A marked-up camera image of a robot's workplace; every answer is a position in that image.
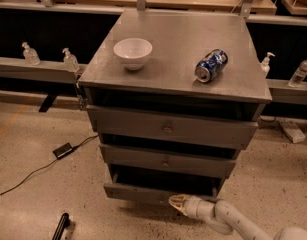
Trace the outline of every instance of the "open drawer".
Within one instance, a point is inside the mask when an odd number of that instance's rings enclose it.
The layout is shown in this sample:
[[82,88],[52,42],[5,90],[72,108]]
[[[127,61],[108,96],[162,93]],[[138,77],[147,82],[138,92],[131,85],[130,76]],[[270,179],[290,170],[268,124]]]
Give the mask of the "open drawer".
[[84,91],[90,104],[96,106],[143,109],[241,121],[254,121],[254,114],[257,114],[260,106],[258,103],[218,100],[214,97],[212,99],[211,96],[193,97],[100,87],[84,87]]
[[88,106],[94,131],[100,134],[159,139],[232,149],[246,149],[256,122],[177,115],[146,110]]
[[100,134],[101,144],[110,146],[123,146],[131,149],[149,149],[159,153],[175,153],[187,155],[196,155],[200,157],[215,157],[225,160],[235,160],[241,150],[220,148],[206,145],[196,145],[189,143],[180,143],[165,140],[146,139],[115,134]]
[[159,150],[100,144],[107,164],[178,172],[208,177],[229,178],[235,161],[207,155],[181,154]]
[[112,183],[105,183],[108,197],[138,202],[168,204],[170,196],[192,194],[216,198],[225,179],[112,165]]

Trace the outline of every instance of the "white pump bottle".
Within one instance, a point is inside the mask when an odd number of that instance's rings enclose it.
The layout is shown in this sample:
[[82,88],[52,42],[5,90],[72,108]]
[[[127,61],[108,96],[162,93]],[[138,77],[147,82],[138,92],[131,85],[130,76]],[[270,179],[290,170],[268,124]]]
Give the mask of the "white pump bottle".
[[76,57],[70,53],[69,48],[64,48],[62,52],[65,53],[64,63],[67,71],[76,73],[80,69]]
[[23,51],[23,56],[25,58],[25,62],[26,64],[29,65],[38,65],[40,64],[40,58],[37,55],[37,52],[35,51],[35,49],[31,48],[27,42],[23,42],[22,43],[22,47],[24,48]]
[[307,59],[302,61],[300,66],[295,70],[293,76],[291,77],[288,86],[299,87],[301,82],[307,76]]
[[275,57],[275,55],[271,52],[268,52],[266,54],[266,57],[264,58],[264,60],[261,62],[261,67],[262,67],[262,70],[264,72],[264,75],[265,77],[267,76],[267,74],[269,73],[270,71],[270,56],[273,56]]

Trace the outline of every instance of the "soda can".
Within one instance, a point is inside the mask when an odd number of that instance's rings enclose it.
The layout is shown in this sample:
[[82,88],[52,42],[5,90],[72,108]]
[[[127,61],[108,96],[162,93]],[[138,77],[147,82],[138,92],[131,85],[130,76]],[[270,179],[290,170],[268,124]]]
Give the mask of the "soda can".
[[226,53],[216,49],[207,54],[195,67],[195,75],[202,83],[207,83],[218,76],[228,62]]

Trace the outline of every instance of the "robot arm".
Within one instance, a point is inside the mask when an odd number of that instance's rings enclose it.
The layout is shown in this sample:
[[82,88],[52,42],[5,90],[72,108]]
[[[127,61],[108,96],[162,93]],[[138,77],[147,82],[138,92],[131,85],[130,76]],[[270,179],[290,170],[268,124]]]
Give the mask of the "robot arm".
[[[176,195],[170,197],[169,203],[189,218],[203,220],[221,234],[231,234],[235,229],[244,240],[273,240],[227,201],[219,200],[212,203],[196,196]],[[307,231],[301,228],[286,228],[274,238],[274,240],[298,239],[307,240]]]

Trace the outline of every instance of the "floor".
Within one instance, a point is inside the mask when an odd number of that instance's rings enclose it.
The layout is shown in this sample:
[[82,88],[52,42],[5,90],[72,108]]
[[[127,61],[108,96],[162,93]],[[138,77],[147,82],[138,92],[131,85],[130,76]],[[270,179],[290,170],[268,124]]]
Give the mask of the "floor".
[[[59,97],[39,113],[44,98],[0,91],[0,193],[51,163],[57,147],[94,135],[75,98]],[[307,121],[297,121],[305,142],[292,144],[280,120],[260,122],[219,194],[272,236],[287,226],[307,229]],[[71,225],[62,239],[242,239],[236,232],[220,235],[172,207],[107,198],[98,144],[88,142],[0,196],[0,239],[52,239],[64,212]]]

